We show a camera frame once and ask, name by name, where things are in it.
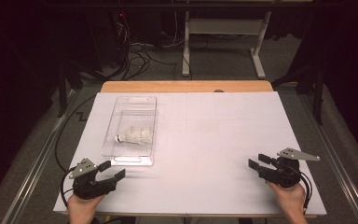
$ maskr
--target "electrical cable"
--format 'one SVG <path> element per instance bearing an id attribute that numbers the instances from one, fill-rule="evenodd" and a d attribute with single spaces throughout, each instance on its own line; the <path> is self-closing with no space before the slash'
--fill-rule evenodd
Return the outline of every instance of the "electrical cable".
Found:
<path id="1" fill-rule="evenodd" d="M 304 182 L 304 185 L 305 185 L 305 188 L 306 188 L 306 196 L 305 196 L 305 201 L 304 201 L 304 205 L 303 205 L 304 214 L 305 214 L 305 212 L 308 209 L 308 204 L 310 202 L 310 196 L 312 195 L 312 183 L 310 182 L 310 179 L 304 173 L 295 170 L 293 167 L 291 167 L 289 165 L 286 165 L 286 164 L 284 164 L 282 162 L 279 162 L 279 161 L 277 161 L 275 159 L 273 159 L 273 160 L 277 163 L 277 165 L 281 165 L 281 166 L 283 166 L 283 167 L 295 172 L 297 175 L 300 176 L 300 179 Z"/>
<path id="2" fill-rule="evenodd" d="M 62 125 L 62 128 L 60 129 L 60 131 L 58 132 L 58 137 L 57 137 L 57 141 L 55 142 L 54 145 L 54 157 L 56 159 L 57 164 L 60 166 L 60 168 L 66 172 L 67 170 L 65 168 L 63 168 L 62 164 L 60 163 L 60 160 L 58 158 L 58 144 L 60 142 L 61 136 L 62 136 L 62 132 L 65 129 L 66 125 L 68 124 L 68 121 L 71 119 L 71 117 L 75 114 L 75 112 L 86 102 L 88 102 L 89 100 L 91 100 L 92 98 L 94 98 L 96 95 L 91 96 L 90 98 L 88 98 L 87 100 L 83 101 L 80 105 L 78 105 L 74 111 L 72 111 L 72 113 L 68 116 L 68 118 L 66 119 L 65 123 Z"/>
<path id="3" fill-rule="evenodd" d="M 65 193 L 63 192 L 63 183 L 65 182 L 65 178 L 69 175 L 69 173 L 71 173 L 72 171 L 75 170 L 76 167 L 72 167 L 71 169 L 69 169 L 68 171 L 65 172 L 65 174 L 62 176 L 61 179 L 61 187 L 60 187 L 60 193 L 61 193 L 61 198 L 63 201 L 63 204 L 65 204 L 65 207 L 68 207 L 68 202 L 65 199 Z"/>

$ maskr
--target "human hand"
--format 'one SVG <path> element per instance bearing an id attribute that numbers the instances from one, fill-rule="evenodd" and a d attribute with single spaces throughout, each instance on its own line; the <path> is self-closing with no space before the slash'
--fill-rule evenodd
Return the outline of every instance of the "human hand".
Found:
<path id="1" fill-rule="evenodd" d="M 267 184 L 275 193 L 277 203 L 283 211 L 284 216 L 291 224 L 304 224 L 307 220 L 304 217 L 305 190 L 296 183 L 291 188 L 281 188 L 280 186 L 268 182 Z"/>
<path id="2" fill-rule="evenodd" d="M 68 199 L 69 224 L 90 224 L 94 218 L 95 209 L 104 195 L 94 199 L 83 200 L 73 194 Z"/>

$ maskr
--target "clear plastic container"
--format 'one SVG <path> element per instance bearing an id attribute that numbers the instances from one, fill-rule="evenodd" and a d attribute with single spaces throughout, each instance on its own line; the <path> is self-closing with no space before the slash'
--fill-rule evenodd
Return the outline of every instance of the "clear plastic container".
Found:
<path id="1" fill-rule="evenodd" d="M 112 165 L 152 165 L 157 98 L 118 97 L 103 143 Z"/>

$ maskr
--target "badminton shuttlecock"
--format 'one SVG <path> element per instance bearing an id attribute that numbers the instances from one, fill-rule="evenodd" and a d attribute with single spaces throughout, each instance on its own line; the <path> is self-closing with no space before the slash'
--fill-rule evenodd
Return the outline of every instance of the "badminton shuttlecock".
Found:
<path id="1" fill-rule="evenodd" d="M 115 141 L 118 143 L 127 142 L 139 145 L 152 144 L 153 134 L 149 128 L 136 129 L 131 126 L 124 134 L 116 135 Z"/>

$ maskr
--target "white tabletop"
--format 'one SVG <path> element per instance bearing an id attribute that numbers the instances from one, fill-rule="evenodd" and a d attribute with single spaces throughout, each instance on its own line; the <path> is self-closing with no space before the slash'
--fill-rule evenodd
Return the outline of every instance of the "white tabletop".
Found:
<path id="1" fill-rule="evenodd" d="M 71 167 L 84 157 L 97 165 L 105 161 L 101 150 L 118 96 L 158 98 L 154 164 L 113 166 L 99 173 L 97 179 L 106 179 L 123 168 L 127 171 L 117 190 L 99 204 L 98 212 L 217 217 L 281 214 L 272 190 L 248 167 L 248 159 L 257 161 L 259 153 L 276 158 L 287 147 L 300 149 L 277 92 L 98 93 Z M 300 170 L 313 183 L 304 161 Z M 72 184 L 67 179 L 65 189 Z M 325 215 L 313 186 L 307 214 Z M 54 211 L 66 211 L 60 197 Z"/>

